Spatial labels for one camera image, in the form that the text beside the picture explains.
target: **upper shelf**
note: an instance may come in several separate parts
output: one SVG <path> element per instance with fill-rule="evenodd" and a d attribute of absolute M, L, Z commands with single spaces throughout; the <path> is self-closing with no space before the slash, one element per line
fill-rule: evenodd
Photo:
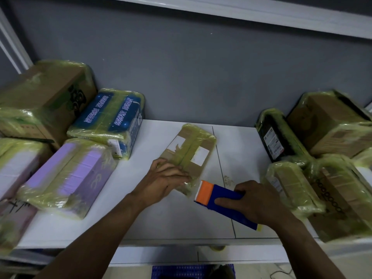
<path fill-rule="evenodd" d="M 372 39 L 372 17 L 274 0 L 119 0 Z"/>

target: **plastic-wrapped package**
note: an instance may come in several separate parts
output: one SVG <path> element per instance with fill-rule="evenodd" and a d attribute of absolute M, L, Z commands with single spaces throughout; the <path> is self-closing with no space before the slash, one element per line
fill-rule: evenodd
<path fill-rule="evenodd" d="M 46 143 L 0 138 L 0 201 L 15 197 L 18 188 L 51 156 Z"/>
<path fill-rule="evenodd" d="M 200 175 L 216 142 L 216 137 L 209 132 L 187 123 L 161 154 L 161 158 L 167 159 L 174 165 L 180 165 L 190 174 L 191 181 L 178 187 L 179 192 L 191 196 L 193 188 L 199 185 Z"/>
<path fill-rule="evenodd" d="M 0 253 L 17 246 L 36 212 L 36 207 L 17 199 L 0 204 Z"/>
<path fill-rule="evenodd" d="M 101 89 L 67 135 L 108 145 L 114 157 L 129 159 L 142 123 L 144 104 L 140 93 Z"/>
<path fill-rule="evenodd" d="M 372 187 L 344 155 L 313 161 L 305 176 L 326 212 L 309 217 L 323 242 L 372 236 Z"/>
<path fill-rule="evenodd" d="M 272 162 L 286 160 L 304 167 L 312 159 L 278 109 L 264 110 L 256 129 Z"/>
<path fill-rule="evenodd" d="M 40 61 L 0 92 L 0 131 L 7 137 L 48 142 L 59 149 L 66 131 L 97 94 L 88 67 Z"/>
<path fill-rule="evenodd" d="M 83 219 L 115 167 L 107 146 L 70 139 L 19 188 L 17 198 Z"/>
<path fill-rule="evenodd" d="M 372 147 L 371 114 L 335 90 L 303 94 L 287 122 L 315 157 L 353 157 Z"/>
<path fill-rule="evenodd" d="M 297 164 L 279 161 L 269 165 L 262 183 L 272 184 L 284 205 L 300 220 L 325 212 L 325 203 L 319 199 Z"/>
<path fill-rule="evenodd" d="M 352 158 L 355 166 L 367 167 L 372 170 L 372 148 L 360 152 Z"/>

